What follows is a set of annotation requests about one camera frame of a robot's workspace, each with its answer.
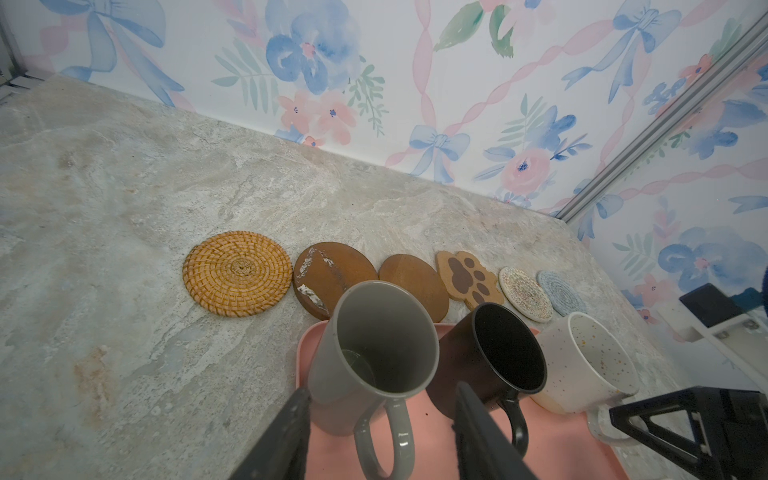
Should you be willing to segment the plain brown wooden coaster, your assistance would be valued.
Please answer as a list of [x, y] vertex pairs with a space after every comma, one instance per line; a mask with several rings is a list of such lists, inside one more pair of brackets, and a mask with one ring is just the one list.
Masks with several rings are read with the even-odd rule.
[[437, 271], [420, 258], [409, 254], [392, 255], [381, 264], [378, 277], [411, 293], [434, 323], [446, 317], [449, 310], [447, 289]]

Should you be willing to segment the multicolour stitched round coaster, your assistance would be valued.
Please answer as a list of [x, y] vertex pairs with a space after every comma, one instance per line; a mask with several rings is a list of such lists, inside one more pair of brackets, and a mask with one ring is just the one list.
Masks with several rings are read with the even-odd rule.
[[549, 297], [526, 272], [503, 267], [498, 282], [503, 294], [518, 313], [537, 323], [547, 323], [552, 319], [553, 308]]

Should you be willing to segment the woven rattan round coaster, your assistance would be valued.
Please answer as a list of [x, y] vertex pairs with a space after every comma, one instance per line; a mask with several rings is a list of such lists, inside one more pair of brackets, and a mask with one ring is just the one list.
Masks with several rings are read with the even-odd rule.
[[230, 231], [196, 245], [182, 267], [190, 296], [225, 317], [247, 317], [274, 307], [292, 280], [290, 257], [274, 240], [249, 231]]

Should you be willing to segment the cork paw print coaster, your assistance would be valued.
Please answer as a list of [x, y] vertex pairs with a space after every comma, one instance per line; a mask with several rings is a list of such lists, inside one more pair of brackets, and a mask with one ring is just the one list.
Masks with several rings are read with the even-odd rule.
[[469, 310], [484, 303], [502, 305], [505, 297], [498, 288], [497, 276], [471, 253], [438, 251], [437, 272], [450, 298], [463, 302]]

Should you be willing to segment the grey-blue woven round coaster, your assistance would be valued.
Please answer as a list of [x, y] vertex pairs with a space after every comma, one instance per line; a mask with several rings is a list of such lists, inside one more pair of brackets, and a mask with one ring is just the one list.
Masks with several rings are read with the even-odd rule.
[[539, 271], [536, 281], [548, 296], [553, 309], [562, 317], [574, 312], [587, 312], [584, 300], [578, 292], [558, 273]]

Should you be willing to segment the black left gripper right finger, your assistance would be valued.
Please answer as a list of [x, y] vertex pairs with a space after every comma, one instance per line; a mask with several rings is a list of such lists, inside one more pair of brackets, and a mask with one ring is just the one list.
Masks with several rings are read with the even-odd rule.
[[465, 382], [457, 385], [453, 430], [460, 479], [536, 479]]

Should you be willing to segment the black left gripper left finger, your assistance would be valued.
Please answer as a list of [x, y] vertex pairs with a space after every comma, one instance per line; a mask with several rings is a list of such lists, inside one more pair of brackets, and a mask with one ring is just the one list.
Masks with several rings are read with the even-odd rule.
[[298, 388], [230, 479], [304, 479], [311, 435], [311, 397]]

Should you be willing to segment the brown wooden coaster white streak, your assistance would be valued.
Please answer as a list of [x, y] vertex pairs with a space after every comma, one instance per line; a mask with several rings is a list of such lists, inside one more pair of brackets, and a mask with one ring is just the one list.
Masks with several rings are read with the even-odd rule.
[[329, 320], [343, 294], [352, 286], [377, 280], [368, 258], [355, 248], [338, 242], [309, 246], [298, 257], [293, 287], [298, 301], [318, 320]]

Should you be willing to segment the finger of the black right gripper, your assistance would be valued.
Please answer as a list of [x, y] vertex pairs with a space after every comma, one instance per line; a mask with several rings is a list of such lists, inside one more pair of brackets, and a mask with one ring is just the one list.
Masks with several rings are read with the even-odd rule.
[[767, 397], [692, 387], [618, 405], [611, 425], [697, 479], [767, 477]]

